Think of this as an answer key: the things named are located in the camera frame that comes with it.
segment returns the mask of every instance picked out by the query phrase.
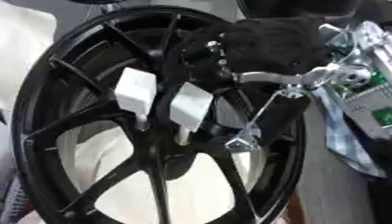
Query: rim lip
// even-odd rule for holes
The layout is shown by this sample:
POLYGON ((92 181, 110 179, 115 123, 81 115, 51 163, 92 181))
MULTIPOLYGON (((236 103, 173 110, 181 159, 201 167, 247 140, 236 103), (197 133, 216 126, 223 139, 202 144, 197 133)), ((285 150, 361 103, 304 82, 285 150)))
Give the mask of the rim lip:
MULTIPOLYGON (((24 135, 25 131, 32 127, 32 115, 36 112, 35 104, 37 99, 39 98, 39 92, 41 91, 41 88, 44 87, 44 85, 42 85, 42 82, 39 82, 37 80, 40 79, 44 80, 47 77, 47 74, 40 74, 37 73, 37 71, 45 70, 46 63, 43 63, 43 61, 47 61, 54 53, 56 53, 59 49, 63 48, 65 43, 69 43, 69 41, 71 41, 71 43, 75 43, 76 39, 80 38, 81 36, 83 36, 84 33, 90 31, 91 29, 93 29, 103 21, 116 19, 121 15, 126 15, 127 13, 132 13, 132 12, 143 13, 140 10, 147 10, 147 11, 148 10, 152 10, 152 11, 182 10, 182 11, 190 11, 191 13, 196 13, 196 15, 201 15, 201 16, 204 15, 210 18, 217 18, 221 20, 221 18, 205 13, 203 11, 192 10, 192 9, 181 8, 181 7, 157 6, 157 5, 148 6, 148 7, 146 6, 134 7, 127 10, 112 12, 109 13, 108 15, 102 15, 84 24, 80 24, 78 27, 76 27, 71 32, 69 32, 66 36, 64 36, 55 44, 53 44, 41 56, 41 58, 34 65, 33 69, 26 76, 24 83, 20 88, 19 94, 17 96, 17 101, 15 103, 13 117, 12 117, 11 134, 12 134, 14 158, 16 160, 17 168, 19 170, 19 175, 22 180, 24 189, 28 193, 38 213, 48 223, 58 223, 60 220, 62 220, 62 217, 58 213, 55 213, 53 211, 53 208, 51 207, 53 201, 47 199, 48 196, 46 196, 46 192, 45 192, 46 189, 45 186, 47 186, 47 184, 43 184, 42 182, 39 183, 39 180, 37 180, 36 177, 34 177, 33 175, 34 173, 37 173, 37 171, 34 171, 35 169, 37 169, 37 167, 34 168, 34 166, 31 164, 31 161, 27 159, 26 152, 29 150, 29 147, 26 147, 25 145, 26 136, 24 135)), ((299 177, 301 175, 303 160, 305 157, 305 145, 304 145, 305 133, 303 132, 305 131, 305 125, 303 124, 303 121, 298 122, 298 124, 299 126, 301 126, 300 127, 301 130, 298 132, 300 139, 298 139, 299 145, 296 146, 298 152, 294 153, 295 154, 293 158, 294 165, 292 166, 293 171, 291 172, 289 179, 284 183, 284 186, 282 187, 282 191, 277 193, 276 196, 277 199, 276 201, 274 201, 275 202, 274 205, 270 206, 268 212, 263 217, 261 223, 270 223, 280 214, 280 212, 284 209, 289 197, 294 192, 299 177)))

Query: silver bracket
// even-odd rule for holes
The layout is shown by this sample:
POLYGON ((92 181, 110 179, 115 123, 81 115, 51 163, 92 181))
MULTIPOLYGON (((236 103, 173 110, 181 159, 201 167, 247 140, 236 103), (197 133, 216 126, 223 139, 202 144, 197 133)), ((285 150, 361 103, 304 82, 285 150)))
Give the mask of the silver bracket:
POLYGON ((252 120, 246 123, 245 127, 237 135, 226 142, 226 148, 232 153, 259 151, 262 147, 258 144, 256 138, 262 137, 263 131, 257 127, 256 121, 263 115, 263 113, 278 96, 297 98, 298 95, 305 94, 306 92, 304 90, 297 87, 290 87, 276 91, 260 108, 252 120))

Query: white cloth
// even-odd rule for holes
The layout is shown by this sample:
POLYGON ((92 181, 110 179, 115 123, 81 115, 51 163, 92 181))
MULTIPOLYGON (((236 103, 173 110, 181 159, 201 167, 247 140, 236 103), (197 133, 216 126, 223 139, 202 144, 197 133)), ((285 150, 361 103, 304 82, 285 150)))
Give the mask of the white cloth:
MULTIPOLYGON (((11 111, 25 76, 53 42, 55 18, 47 13, 0 2, 0 113, 11 123, 11 111)), ((14 170, 10 130, 0 123, 0 198, 14 170)))

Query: electronic component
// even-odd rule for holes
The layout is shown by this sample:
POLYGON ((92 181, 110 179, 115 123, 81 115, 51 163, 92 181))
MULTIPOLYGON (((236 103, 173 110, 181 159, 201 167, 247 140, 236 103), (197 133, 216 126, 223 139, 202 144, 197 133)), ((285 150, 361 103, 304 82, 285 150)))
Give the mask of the electronic component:
POLYGON ((325 89, 333 100, 373 139, 392 138, 392 38, 373 22, 364 22, 355 30, 349 31, 353 36, 353 50, 344 58, 347 64, 372 69, 350 74, 343 80, 327 85, 325 89))

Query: green circuit board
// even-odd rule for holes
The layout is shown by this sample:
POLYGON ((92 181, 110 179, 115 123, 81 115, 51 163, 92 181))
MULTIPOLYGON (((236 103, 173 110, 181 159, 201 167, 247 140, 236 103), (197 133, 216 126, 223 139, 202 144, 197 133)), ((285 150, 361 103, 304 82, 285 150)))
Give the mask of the green circuit board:
POLYGON ((392 108, 377 109, 372 112, 372 115, 382 127, 392 125, 392 108))

